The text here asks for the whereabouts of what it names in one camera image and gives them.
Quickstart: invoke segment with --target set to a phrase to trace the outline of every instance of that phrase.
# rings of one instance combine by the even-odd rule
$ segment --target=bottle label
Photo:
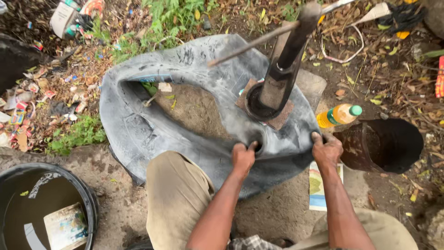
[[[327,119],[329,120],[329,122],[331,122],[331,123],[334,124],[334,125],[341,125],[341,123],[337,122],[337,121],[334,119],[334,117],[333,117],[333,109],[334,109],[334,108],[330,109],[330,110],[327,112]]]

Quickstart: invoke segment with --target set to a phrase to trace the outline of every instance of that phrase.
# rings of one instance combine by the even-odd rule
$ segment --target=man's right hand
[[[317,132],[312,132],[311,138],[314,143],[312,154],[318,166],[332,166],[336,168],[339,157],[341,157],[344,151],[341,141],[329,133],[324,134],[325,144],[322,141],[322,136]]]

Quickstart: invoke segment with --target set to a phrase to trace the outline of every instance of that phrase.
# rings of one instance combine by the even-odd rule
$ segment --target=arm
[[[324,138],[325,144],[320,134],[312,133],[313,156],[324,183],[330,248],[375,250],[336,172],[342,144],[331,134],[324,134]]]
[[[225,249],[230,236],[234,208],[238,202],[242,183],[254,163],[254,150],[257,145],[257,141],[253,142],[248,150],[242,143],[234,146],[233,170],[194,226],[186,244],[187,249]]]

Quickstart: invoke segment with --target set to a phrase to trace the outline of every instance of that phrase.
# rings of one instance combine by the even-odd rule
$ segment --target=hand
[[[324,138],[327,143],[322,142],[322,137],[317,132],[311,133],[311,139],[313,140],[312,154],[314,160],[318,164],[318,167],[332,166],[336,168],[344,149],[340,140],[336,139],[332,134],[325,133]]]
[[[258,142],[253,141],[248,149],[243,143],[238,143],[233,147],[233,151],[231,152],[234,167],[232,173],[241,177],[242,180],[245,180],[254,163],[254,151],[257,146]]]

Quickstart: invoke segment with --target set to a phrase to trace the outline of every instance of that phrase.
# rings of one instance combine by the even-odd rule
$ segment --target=cardboard box
[[[74,21],[78,13],[75,9],[60,2],[49,21],[49,26],[58,37],[63,38],[66,28]]]

